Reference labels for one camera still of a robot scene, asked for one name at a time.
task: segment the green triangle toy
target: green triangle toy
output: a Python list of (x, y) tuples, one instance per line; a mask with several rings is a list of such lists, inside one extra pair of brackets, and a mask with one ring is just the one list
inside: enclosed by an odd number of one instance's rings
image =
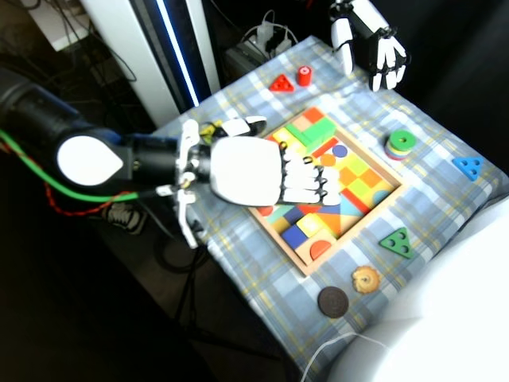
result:
[(388, 237), (380, 241), (379, 244), (389, 251), (397, 253), (407, 259), (414, 257), (410, 241), (408, 240), (408, 232), (405, 227), (392, 232)]

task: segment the green cable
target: green cable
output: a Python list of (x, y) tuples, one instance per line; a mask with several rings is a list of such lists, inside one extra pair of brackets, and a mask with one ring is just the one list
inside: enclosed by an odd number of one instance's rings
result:
[(43, 181), (51, 185), (54, 189), (60, 191), (68, 197), (78, 199), (80, 201), (90, 201), (92, 203), (105, 203), (107, 201), (132, 201), (138, 199), (138, 193), (128, 193), (126, 195), (119, 195), (117, 197), (97, 197), (94, 195), (85, 195), (84, 193), (77, 193), (68, 189), (66, 186), (59, 183), (57, 180), (49, 176), (41, 167), (33, 162), (26, 154), (25, 151), (14, 141), (5, 131), (0, 130), (0, 138), (2, 138), (9, 147), (18, 155), (18, 157)]

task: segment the tablecloth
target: tablecloth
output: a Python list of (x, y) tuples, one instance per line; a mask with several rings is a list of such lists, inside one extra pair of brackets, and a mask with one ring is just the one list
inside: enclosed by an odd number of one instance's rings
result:
[[(301, 88), (294, 77), (305, 64), (313, 68), (313, 83)], [(268, 90), (281, 73), (295, 84), (295, 92)], [(310, 106), (326, 112), (410, 183), (392, 207), (318, 271), (304, 277), (246, 208), (223, 202), (206, 185), (196, 188), (198, 202), (192, 206), (208, 232), (210, 253), (301, 369), (325, 341), (342, 333), (361, 332), (472, 214), (509, 192), (507, 176), (487, 160), (480, 177), (470, 181), (452, 159), (479, 153), (398, 93), (371, 92), (361, 69), (341, 75), (330, 47), (315, 37), (217, 92), (156, 134), (178, 136), (181, 124), (189, 118), (205, 122), (247, 115), (266, 116), (266, 134)], [(397, 128), (411, 131), (418, 139), (403, 162), (392, 161), (383, 152), (387, 135)], [(403, 226), (415, 253), (412, 259), (378, 245)], [(371, 265), (383, 275), (375, 293), (361, 295), (353, 289), (351, 274), (360, 265)], [(349, 298), (348, 312), (342, 318), (328, 318), (318, 309), (317, 296), (327, 286), (341, 288)], [(313, 378), (350, 340), (338, 341), (321, 352), (309, 376)]]

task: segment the white robotic hand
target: white robotic hand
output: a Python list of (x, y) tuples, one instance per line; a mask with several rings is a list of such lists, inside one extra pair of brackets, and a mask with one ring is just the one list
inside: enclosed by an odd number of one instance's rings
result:
[(371, 40), (370, 89), (377, 92), (381, 87), (395, 88), (402, 80), (410, 58), (394, 37), (395, 30), (389, 27), (373, 4), (369, 0), (333, 0), (329, 16), (332, 47), (342, 72), (349, 75), (353, 70), (352, 24), (359, 34)]
[(340, 203), (339, 174), (315, 166), (278, 145), (255, 137), (219, 139), (212, 145), (210, 186), (225, 201), (237, 205), (277, 203)]

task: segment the triangle toy with holes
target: triangle toy with holes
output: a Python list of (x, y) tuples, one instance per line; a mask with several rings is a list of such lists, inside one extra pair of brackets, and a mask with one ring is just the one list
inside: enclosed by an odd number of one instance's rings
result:
[(405, 227), (392, 232), (388, 237), (380, 241), (379, 244), (389, 251), (397, 253), (407, 259), (414, 257), (410, 241), (408, 240), (408, 232)]
[(284, 74), (280, 74), (278, 78), (270, 85), (269, 90), (272, 92), (293, 92), (295, 88)]
[(454, 158), (454, 165), (464, 173), (471, 181), (479, 177), (480, 167), (483, 165), (482, 157)]

